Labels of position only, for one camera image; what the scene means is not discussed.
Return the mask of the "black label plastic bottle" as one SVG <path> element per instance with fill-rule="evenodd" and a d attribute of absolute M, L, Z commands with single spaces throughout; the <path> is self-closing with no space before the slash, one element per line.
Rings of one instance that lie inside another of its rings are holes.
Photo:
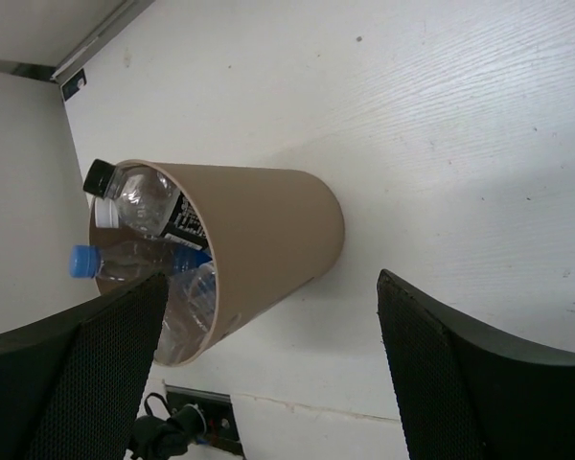
<path fill-rule="evenodd" d="M 142 164 L 118 166 L 92 162 L 83 190 L 110 199 L 119 213 L 119 228 L 148 239 L 178 242 L 205 251 L 209 243 L 199 216 L 187 197 L 163 173 Z"/>

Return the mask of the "clear unlabelled plastic bottle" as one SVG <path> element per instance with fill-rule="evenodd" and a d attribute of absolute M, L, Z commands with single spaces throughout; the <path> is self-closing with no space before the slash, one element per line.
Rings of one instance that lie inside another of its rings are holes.
<path fill-rule="evenodd" d="M 200 349 L 216 312 L 216 268 L 208 262 L 172 277 L 154 361 L 175 366 Z"/>

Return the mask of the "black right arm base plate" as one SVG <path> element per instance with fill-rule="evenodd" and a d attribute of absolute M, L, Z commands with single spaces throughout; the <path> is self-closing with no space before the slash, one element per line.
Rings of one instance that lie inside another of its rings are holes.
<path fill-rule="evenodd" d="M 229 395 L 167 385 L 166 400 L 171 418 L 190 441 L 244 458 Z"/>

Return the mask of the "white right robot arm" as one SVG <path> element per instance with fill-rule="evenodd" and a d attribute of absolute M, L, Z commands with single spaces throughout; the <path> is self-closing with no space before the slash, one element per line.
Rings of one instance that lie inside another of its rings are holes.
<path fill-rule="evenodd" d="M 382 340 L 413 459 L 575 459 L 575 353 L 452 309 L 383 270 Z M 167 459 L 201 438 L 186 405 L 139 416 L 168 280 L 154 275 L 0 333 L 0 459 Z"/>

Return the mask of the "blue label water bottle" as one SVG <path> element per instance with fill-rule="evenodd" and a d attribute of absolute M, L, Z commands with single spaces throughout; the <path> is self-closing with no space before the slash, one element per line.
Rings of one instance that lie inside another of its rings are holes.
<path fill-rule="evenodd" d="M 155 272 L 173 276 L 211 260 L 204 251 L 173 241 L 123 241 L 106 247 L 75 245 L 70 255 L 69 272 L 73 278 L 121 283 Z"/>

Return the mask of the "orange blue label bottle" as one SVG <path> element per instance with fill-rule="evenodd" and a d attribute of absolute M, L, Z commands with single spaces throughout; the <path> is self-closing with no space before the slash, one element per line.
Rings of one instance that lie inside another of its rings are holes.
<path fill-rule="evenodd" d="M 94 200 L 94 219 L 97 228 L 118 229 L 120 227 L 118 210 L 110 199 L 97 197 Z"/>

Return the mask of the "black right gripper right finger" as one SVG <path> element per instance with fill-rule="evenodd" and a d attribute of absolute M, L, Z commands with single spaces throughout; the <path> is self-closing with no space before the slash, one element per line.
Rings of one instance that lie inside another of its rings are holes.
<path fill-rule="evenodd" d="M 384 269 L 378 316 L 411 459 L 575 459 L 575 353 L 455 310 Z"/>

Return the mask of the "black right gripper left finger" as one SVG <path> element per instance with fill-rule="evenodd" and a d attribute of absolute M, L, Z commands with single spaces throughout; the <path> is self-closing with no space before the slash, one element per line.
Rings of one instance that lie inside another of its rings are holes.
<path fill-rule="evenodd" d="M 0 459 L 121 459 L 168 299 L 155 274 L 0 333 Z"/>

